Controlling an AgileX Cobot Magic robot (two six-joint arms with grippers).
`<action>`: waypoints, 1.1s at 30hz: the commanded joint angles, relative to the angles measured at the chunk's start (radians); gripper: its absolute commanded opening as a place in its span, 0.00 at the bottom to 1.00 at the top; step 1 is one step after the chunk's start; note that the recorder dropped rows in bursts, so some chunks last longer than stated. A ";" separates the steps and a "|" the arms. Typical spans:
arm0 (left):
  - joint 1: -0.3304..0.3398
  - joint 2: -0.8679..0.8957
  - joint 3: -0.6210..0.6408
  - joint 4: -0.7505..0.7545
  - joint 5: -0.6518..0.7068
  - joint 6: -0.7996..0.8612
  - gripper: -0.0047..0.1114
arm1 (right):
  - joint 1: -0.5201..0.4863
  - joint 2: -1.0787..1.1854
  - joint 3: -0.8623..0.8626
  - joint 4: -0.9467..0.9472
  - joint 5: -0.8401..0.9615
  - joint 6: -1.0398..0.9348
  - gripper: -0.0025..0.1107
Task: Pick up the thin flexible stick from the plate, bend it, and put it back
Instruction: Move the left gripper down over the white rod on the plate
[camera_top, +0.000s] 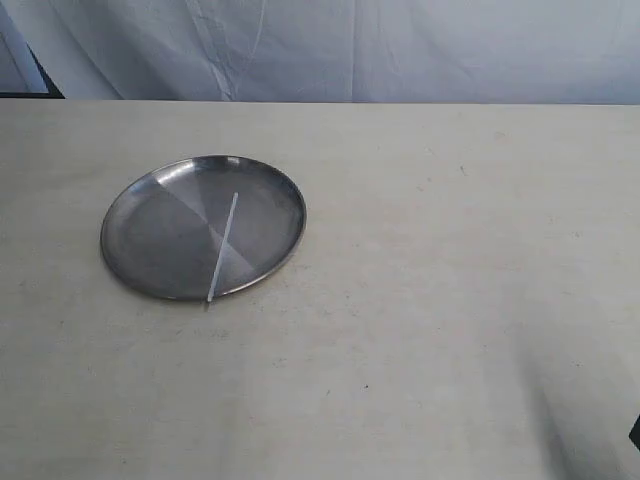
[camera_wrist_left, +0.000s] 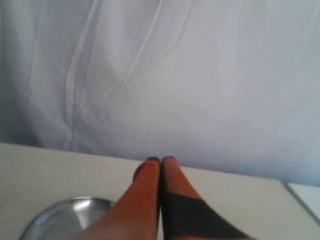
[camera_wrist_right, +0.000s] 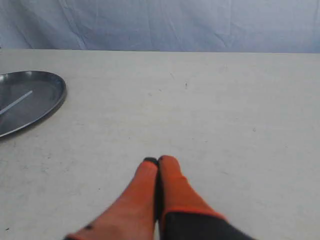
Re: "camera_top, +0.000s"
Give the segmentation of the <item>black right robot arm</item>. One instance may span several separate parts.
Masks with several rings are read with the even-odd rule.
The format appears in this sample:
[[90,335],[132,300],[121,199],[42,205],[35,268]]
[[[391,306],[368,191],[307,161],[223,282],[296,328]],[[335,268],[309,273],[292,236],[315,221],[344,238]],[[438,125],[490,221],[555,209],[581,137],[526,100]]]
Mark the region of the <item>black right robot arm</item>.
[[627,402],[629,420],[628,439],[636,450],[640,449],[639,396],[635,395]]

